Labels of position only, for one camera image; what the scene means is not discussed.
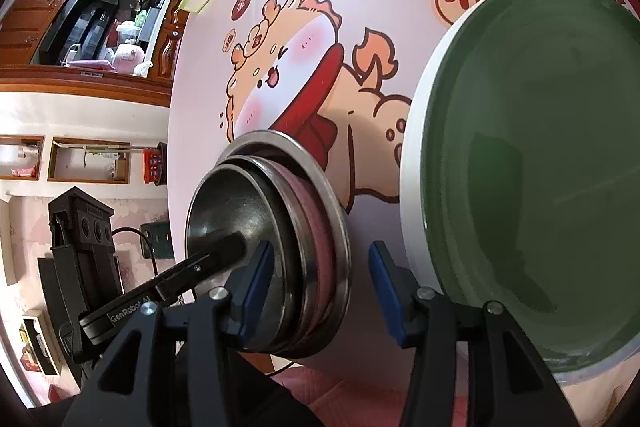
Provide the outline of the cartoon printed table mat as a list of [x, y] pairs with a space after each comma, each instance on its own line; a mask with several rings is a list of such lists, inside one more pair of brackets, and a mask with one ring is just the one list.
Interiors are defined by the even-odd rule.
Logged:
[[[291, 135], [345, 208], [395, 204], [416, 84], [448, 28], [482, 0], [219, 0], [224, 142]], [[615, 0], [637, 13], [639, 0]]]

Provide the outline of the pink plush toy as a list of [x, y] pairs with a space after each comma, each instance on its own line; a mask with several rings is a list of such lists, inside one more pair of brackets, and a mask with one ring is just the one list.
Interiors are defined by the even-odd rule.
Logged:
[[140, 46], [140, 31], [133, 20], [125, 20], [116, 26], [117, 46], [108, 54], [108, 61], [115, 72], [134, 77], [148, 75], [152, 62]]

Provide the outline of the black phone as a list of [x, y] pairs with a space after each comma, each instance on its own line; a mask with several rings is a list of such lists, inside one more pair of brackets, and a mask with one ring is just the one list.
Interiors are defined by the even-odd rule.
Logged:
[[144, 259], [150, 259], [151, 254], [156, 260], [175, 258], [168, 221], [143, 223], [140, 232], [144, 235], [144, 239], [140, 239]]

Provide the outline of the small stainless steel bowl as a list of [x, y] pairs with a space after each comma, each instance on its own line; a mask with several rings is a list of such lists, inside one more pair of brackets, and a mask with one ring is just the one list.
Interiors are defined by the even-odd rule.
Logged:
[[245, 349], [274, 355], [293, 349], [314, 321], [318, 269], [309, 221], [283, 174], [264, 160], [239, 157], [216, 166], [194, 194], [186, 219], [186, 255], [238, 233], [245, 253], [195, 286], [195, 295], [224, 285], [247, 265], [261, 241], [274, 248], [274, 268], [257, 329]]

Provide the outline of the pink steel bowl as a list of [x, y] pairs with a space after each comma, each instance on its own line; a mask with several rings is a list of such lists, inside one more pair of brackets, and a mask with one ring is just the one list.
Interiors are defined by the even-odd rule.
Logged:
[[324, 212], [321, 199], [310, 182], [295, 176], [284, 167], [280, 169], [280, 173], [288, 180], [302, 206], [311, 231], [312, 243], [314, 243], [317, 297], [310, 325], [312, 332], [322, 321], [333, 293], [334, 261], [330, 222]]

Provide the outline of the large stainless steel bowl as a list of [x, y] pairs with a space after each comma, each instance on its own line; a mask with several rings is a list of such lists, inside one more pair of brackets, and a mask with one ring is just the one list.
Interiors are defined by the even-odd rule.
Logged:
[[318, 162], [287, 134], [258, 130], [228, 145], [220, 165], [244, 168], [276, 193], [288, 213], [294, 246], [283, 255], [296, 311], [271, 351], [304, 359], [329, 346], [352, 291], [352, 253], [344, 210]]

